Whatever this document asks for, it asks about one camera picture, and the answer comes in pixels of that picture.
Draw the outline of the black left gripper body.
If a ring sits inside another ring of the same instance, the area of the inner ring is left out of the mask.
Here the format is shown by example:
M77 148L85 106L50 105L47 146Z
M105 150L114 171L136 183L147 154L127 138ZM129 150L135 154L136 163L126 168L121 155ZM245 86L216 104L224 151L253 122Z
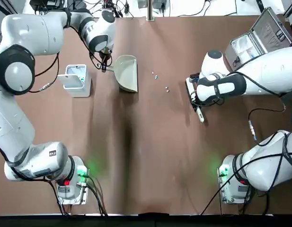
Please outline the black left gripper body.
M107 61L111 58L112 50L109 48L104 48L99 52L101 58L101 64L107 64Z

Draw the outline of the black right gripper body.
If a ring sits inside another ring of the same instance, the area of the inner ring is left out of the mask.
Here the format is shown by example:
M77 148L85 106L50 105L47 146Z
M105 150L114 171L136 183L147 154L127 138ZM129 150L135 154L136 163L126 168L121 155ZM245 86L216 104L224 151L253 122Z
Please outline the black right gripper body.
M197 97L197 93L196 90L194 90L191 94L190 94L190 103L191 105L200 105L200 101Z

